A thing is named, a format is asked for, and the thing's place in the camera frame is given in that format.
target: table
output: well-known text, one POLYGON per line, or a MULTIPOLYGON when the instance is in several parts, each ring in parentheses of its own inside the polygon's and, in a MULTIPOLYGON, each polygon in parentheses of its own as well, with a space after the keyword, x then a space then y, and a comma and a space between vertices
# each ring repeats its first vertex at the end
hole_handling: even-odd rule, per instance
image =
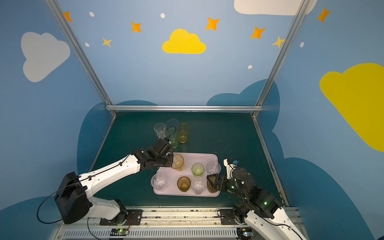
MULTIPOLYGON (((175 152, 216 154, 226 175, 223 160, 235 157, 239 167, 252 174, 255 183, 280 201, 271 170, 249 113, 177 113, 119 112, 100 151, 93 170, 125 157, 132 150, 148 148, 157 141, 156 123, 176 118, 190 125, 188 141, 175 152)), ((125 206, 199 206, 232 207, 239 198, 222 192, 218 197, 185 197, 156 195, 150 184, 155 170, 129 175, 95 194, 103 199, 120 199, 125 206)))

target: painted cloud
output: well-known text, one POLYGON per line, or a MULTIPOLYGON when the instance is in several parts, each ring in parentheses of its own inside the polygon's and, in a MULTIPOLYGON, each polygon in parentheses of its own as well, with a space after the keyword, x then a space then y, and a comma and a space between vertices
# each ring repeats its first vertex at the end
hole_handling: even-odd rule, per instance
POLYGON ((31 82, 39 82, 70 56, 66 42, 58 41, 49 33, 27 32, 22 36, 22 51, 26 58, 24 75, 31 82))
MULTIPOLYGON (((311 0, 308 14, 317 0, 311 0)), ((296 15, 301 0, 235 0, 235 10, 242 14, 296 15)))

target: green glass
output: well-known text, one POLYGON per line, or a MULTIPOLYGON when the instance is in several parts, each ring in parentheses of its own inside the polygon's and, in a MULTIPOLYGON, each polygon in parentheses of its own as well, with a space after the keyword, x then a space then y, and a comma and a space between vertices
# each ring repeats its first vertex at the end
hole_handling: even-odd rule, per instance
POLYGON ((204 166, 200 163, 195 163, 192 166, 192 173, 196 176, 200 176, 204 173, 204 166))

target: tray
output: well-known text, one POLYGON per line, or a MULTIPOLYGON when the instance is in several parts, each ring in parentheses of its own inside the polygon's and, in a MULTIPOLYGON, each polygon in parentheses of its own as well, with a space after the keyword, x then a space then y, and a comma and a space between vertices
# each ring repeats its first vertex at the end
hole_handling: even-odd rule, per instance
POLYGON ((167 176, 167 188, 159 192, 156 189, 153 189, 155 194, 158 195, 177 195, 177 196, 193 196, 193 197, 217 197, 220 194, 220 191, 215 193, 210 193, 205 186, 205 190, 200 194, 196 195, 192 188, 189 188, 188 191, 182 192, 177 187, 177 180, 180 177, 186 176, 191 180, 191 183, 194 180, 194 175, 192 173, 192 166, 195 163, 201 163, 204 166, 204 173, 200 176, 203 179, 207 179, 207 170, 205 169, 206 165, 210 161, 218 161, 217 156, 214 154, 206 153, 189 153, 189 152, 174 152, 174 154, 180 154, 184 158, 184 169, 183 171, 177 171, 171 167, 159 167, 157 173, 162 173, 167 176))

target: clear glass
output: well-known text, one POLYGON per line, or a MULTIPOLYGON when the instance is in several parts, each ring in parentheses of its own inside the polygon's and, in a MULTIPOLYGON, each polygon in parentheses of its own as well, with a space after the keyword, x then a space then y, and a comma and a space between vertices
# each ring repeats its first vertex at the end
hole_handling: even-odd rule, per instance
POLYGON ((179 126, 180 122, 176 118, 171 118, 167 121, 167 128, 179 126))
POLYGON ((191 186, 191 180, 188 177, 181 177, 177 180, 177 187, 180 191, 186 192, 191 186))
POLYGON ((200 195, 205 190, 205 181, 202 177, 195 177, 195 180, 192 182, 191 187, 196 195, 200 195))
POLYGON ((173 162, 171 167, 177 171, 183 171, 185 168, 183 156, 180 154, 173 155, 173 162))
POLYGON ((172 148, 173 149, 177 148, 179 145, 179 138, 178 138, 175 126, 171 126, 171 127, 167 128, 166 136, 167 136, 172 148))
POLYGON ((211 174, 215 174, 215 173, 220 173, 221 166, 216 161, 210 161, 209 163, 207 163, 207 166, 205 167, 205 169, 211 175, 211 174))
MULTIPOLYGON (((210 177, 209 177, 209 180, 211 180, 211 181, 214 183, 214 182, 215 182, 215 176, 210 176, 210 177)), ((217 185, 215 188, 213 188, 213 187, 211 186, 211 184, 209 183, 209 181, 207 180, 207 189, 208 189, 208 191, 209 191, 210 193, 215 193, 215 192, 217 192, 217 191, 219 190, 219 188, 220 188, 219 185, 217 185)))
POLYGON ((156 132, 156 135, 158 138, 165 138, 166 137, 166 125, 164 123, 158 123, 156 124, 153 129, 156 132))
POLYGON ((188 141, 190 126, 187 123, 182 122, 177 127, 177 131, 179 133, 179 142, 186 143, 188 141))
POLYGON ((157 191, 164 191, 167 184, 167 178, 164 174, 155 174, 151 179, 151 185, 157 191))
POLYGON ((204 166, 201 163, 195 163, 192 166, 192 173, 196 176, 200 176, 204 173, 204 166))

